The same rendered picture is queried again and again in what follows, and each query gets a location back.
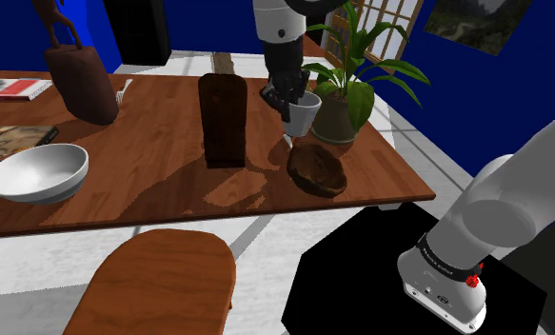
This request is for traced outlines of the tall dark brown wooden block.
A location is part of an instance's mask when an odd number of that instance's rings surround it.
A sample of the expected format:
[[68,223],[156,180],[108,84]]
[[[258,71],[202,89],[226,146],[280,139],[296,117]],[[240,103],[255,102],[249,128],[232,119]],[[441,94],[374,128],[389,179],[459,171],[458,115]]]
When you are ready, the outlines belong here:
[[198,93],[208,168],[243,168],[248,85],[235,74],[207,73]]

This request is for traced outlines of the brown wooden bowl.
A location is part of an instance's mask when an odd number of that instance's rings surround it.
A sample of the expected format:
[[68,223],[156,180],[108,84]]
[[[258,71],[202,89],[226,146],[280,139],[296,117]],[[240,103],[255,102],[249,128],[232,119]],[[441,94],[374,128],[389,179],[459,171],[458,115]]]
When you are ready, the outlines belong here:
[[334,198],[347,188],[341,161],[315,143],[295,143],[287,159],[287,174],[307,194]]

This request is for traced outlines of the white cup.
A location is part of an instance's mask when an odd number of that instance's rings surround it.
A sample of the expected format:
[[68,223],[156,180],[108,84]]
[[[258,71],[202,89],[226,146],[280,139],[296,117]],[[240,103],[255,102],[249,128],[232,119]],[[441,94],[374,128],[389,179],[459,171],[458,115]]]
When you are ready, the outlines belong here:
[[321,98],[310,91],[298,99],[298,104],[289,104],[290,121],[283,123],[285,134],[290,137],[306,136],[321,105]]

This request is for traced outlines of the brown wooden chair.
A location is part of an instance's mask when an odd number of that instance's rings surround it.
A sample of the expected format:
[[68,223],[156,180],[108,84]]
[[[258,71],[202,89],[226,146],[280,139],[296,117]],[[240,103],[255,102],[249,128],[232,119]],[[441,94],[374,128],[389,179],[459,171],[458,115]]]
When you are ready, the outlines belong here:
[[223,335],[235,281],[216,235],[143,232],[97,268],[62,335]]

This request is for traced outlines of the white bowl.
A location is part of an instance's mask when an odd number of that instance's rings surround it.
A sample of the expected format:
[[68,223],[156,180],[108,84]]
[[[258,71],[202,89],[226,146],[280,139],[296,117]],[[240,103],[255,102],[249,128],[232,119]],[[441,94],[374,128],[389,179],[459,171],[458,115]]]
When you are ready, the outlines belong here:
[[49,205],[72,197],[89,170],[89,154],[73,144],[48,144],[0,162],[0,198]]

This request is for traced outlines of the black robot stand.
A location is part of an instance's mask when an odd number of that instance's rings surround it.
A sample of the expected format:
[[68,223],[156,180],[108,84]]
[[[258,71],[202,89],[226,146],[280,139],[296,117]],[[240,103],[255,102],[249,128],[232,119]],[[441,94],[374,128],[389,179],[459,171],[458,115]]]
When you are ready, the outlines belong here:
[[[461,335],[405,292],[400,254],[437,223],[424,209],[366,207],[301,256],[282,323],[289,335]],[[546,294],[492,256],[474,335],[536,335]]]

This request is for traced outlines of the brown sculpture on round base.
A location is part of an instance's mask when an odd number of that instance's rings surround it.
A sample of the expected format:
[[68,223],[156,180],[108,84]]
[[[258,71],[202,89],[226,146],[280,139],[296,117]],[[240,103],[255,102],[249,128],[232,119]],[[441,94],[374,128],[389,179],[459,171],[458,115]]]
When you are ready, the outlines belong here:
[[[30,1],[49,34],[51,47],[44,51],[44,58],[67,110],[76,118],[94,125],[112,124],[119,107],[97,50],[82,45],[73,23],[58,8],[63,0]],[[53,28],[57,22],[69,29],[74,41],[72,45],[58,41]]]

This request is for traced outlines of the landscape wall picture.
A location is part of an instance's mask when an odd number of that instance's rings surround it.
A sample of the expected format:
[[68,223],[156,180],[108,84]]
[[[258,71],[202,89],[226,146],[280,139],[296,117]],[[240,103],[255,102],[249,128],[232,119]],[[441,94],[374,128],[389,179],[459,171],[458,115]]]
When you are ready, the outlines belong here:
[[425,31],[497,56],[534,0],[436,0]]

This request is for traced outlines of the white fork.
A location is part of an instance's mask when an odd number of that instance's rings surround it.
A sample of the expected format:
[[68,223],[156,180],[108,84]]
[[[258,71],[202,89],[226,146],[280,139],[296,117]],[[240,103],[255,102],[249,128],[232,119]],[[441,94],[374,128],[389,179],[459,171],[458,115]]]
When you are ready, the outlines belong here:
[[131,82],[132,82],[131,78],[127,79],[125,81],[125,84],[121,87],[121,89],[116,92],[116,102],[118,105],[120,105],[123,102],[124,94],[128,89],[129,85],[131,84]]

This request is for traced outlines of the black cabinet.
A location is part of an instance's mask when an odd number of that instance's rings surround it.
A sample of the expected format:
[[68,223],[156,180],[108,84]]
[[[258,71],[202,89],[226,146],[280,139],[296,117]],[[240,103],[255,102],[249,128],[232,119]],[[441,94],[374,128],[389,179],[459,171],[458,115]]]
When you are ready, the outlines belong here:
[[122,62],[164,66],[171,54],[164,0],[103,0]]

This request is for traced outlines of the brown wooden table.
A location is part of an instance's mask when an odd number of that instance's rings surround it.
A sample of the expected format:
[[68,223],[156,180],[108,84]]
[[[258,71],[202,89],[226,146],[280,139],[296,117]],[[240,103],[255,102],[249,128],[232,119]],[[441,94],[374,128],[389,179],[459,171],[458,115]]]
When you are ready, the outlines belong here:
[[109,126],[74,118],[56,89],[29,102],[0,102],[0,126],[56,126],[57,141],[84,148],[89,171],[67,201],[33,206],[0,199],[0,237],[131,227],[246,215],[428,201],[434,191],[372,126],[335,146],[347,188],[325,199],[290,180],[280,117],[250,78],[246,164],[210,169],[204,158],[197,81],[192,76],[121,75],[128,86]]

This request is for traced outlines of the red and white book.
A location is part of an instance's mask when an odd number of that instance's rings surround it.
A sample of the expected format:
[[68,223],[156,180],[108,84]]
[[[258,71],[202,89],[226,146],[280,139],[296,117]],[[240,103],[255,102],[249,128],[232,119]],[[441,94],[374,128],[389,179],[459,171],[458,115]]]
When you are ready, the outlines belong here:
[[0,101],[31,101],[51,86],[51,80],[0,78]]

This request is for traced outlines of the green potted plant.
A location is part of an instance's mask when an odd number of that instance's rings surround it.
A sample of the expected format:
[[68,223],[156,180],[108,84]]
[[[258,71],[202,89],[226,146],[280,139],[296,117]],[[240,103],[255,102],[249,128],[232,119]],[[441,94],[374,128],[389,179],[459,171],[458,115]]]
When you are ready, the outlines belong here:
[[318,63],[303,66],[318,75],[313,93],[322,100],[309,131],[318,140],[332,145],[353,142],[373,111],[374,87],[369,82],[360,82],[354,74],[366,72],[360,66],[365,62],[364,54],[369,45],[385,30],[396,30],[404,40],[408,39],[402,26],[388,22],[377,23],[371,30],[360,30],[354,6],[345,1],[342,8],[347,14],[347,37],[324,24],[310,27],[311,30],[326,30],[335,37],[342,65],[337,69],[328,69]]

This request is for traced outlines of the dark book with picture cover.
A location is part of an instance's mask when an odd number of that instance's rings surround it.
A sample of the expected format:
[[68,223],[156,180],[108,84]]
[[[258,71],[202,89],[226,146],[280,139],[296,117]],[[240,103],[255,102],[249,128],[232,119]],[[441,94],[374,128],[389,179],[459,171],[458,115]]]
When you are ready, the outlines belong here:
[[58,134],[56,126],[0,126],[0,162],[22,150],[49,144]]

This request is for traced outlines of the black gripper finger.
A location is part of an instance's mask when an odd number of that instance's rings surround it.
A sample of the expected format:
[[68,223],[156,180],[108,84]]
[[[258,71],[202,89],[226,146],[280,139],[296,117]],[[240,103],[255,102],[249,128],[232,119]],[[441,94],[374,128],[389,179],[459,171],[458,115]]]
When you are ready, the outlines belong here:
[[271,83],[260,89],[259,94],[264,102],[279,112],[283,122],[290,122],[289,102],[279,98],[276,88]]
[[294,103],[297,104],[299,99],[305,94],[307,82],[310,72],[307,69],[301,69],[294,78]]

